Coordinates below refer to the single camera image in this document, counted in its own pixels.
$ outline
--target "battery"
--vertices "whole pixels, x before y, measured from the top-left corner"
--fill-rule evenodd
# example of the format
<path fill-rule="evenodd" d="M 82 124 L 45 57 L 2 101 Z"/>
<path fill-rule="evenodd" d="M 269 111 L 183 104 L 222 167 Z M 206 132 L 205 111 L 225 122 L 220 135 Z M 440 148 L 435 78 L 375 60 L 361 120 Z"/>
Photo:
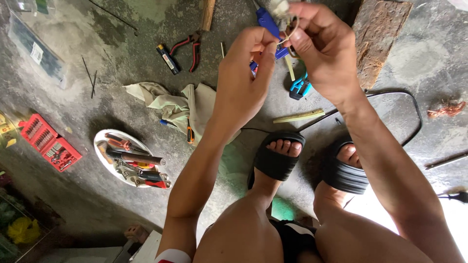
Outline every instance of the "battery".
<path fill-rule="evenodd" d="M 169 66 L 169 68 L 172 71 L 172 74 L 176 75 L 177 73 L 180 72 L 179 67 L 174 62 L 174 60 L 171 58 L 171 56 L 169 55 L 169 51 L 166 48 L 166 46 L 164 46 L 164 44 L 159 44 L 158 47 L 156 48 L 156 50 L 161 55 L 164 62 L 166 62 L 166 64 Z"/>

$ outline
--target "black shorts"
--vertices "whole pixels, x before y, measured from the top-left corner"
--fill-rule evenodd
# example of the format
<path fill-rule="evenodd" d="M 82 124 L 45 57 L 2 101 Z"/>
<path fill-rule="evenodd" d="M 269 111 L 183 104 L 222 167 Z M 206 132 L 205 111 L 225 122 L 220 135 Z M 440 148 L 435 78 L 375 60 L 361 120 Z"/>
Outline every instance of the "black shorts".
<path fill-rule="evenodd" d="M 283 244 L 285 263 L 296 263 L 298 255 L 303 251 L 311 251 L 319 254 L 315 244 L 314 227 L 304 226 L 296 221 L 270 219 L 270 223 L 276 228 Z"/>

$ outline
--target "foot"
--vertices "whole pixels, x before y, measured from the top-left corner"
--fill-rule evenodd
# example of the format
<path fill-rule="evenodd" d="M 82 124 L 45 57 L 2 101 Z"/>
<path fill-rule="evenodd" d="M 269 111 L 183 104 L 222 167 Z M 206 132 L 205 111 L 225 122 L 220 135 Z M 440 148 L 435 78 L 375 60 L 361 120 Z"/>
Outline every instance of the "foot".
<path fill-rule="evenodd" d="M 288 140 L 283 141 L 279 139 L 277 141 L 271 142 L 269 145 L 266 146 L 268 149 L 284 154 L 291 157 L 298 157 L 301 150 L 302 144 L 299 142 L 291 143 Z M 254 168 L 254 175 L 255 175 L 255 182 L 251 189 L 251 191 L 261 191 L 265 195 L 268 195 L 273 199 L 278 190 L 278 187 L 281 184 L 281 181 L 275 180 L 263 172 L 259 171 L 257 168 Z"/>
<path fill-rule="evenodd" d="M 362 168 L 358 153 L 356 152 L 356 148 L 352 143 L 341 147 L 340 151 L 336 155 L 336 158 L 347 165 L 353 166 L 355 168 Z M 353 194 L 337 190 L 326 184 L 324 181 L 321 181 L 315 189 L 314 207 L 320 207 L 322 201 L 332 201 L 341 208 L 344 208 L 344 206 L 353 197 Z"/>

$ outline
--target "yellow plastic bag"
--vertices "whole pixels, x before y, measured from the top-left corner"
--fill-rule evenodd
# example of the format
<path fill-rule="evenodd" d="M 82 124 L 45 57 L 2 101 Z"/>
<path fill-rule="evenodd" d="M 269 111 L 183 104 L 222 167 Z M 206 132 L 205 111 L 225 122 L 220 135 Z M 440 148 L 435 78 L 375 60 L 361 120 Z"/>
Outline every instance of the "yellow plastic bag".
<path fill-rule="evenodd" d="M 41 230 L 36 219 L 31 221 L 27 217 L 20 217 L 8 226 L 7 234 L 15 244 L 29 244 L 36 241 L 41 235 Z"/>

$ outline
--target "beige cloth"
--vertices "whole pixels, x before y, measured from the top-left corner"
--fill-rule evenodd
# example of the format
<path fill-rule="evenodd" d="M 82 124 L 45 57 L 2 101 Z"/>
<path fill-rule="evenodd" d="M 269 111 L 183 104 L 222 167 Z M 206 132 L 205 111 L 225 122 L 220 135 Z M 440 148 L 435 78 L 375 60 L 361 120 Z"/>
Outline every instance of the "beige cloth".
<path fill-rule="evenodd" d="M 182 93 L 187 97 L 173 96 L 163 86 L 154 82 L 140 82 L 124 86 L 127 93 L 141 99 L 149 108 L 162 110 L 162 119 L 172 122 L 181 132 L 187 134 L 187 117 L 195 134 L 195 145 L 205 132 L 206 124 L 213 114 L 216 91 L 199 83 L 187 85 Z M 237 131 L 228 141 L 233 141 L 241 131 Z"/>

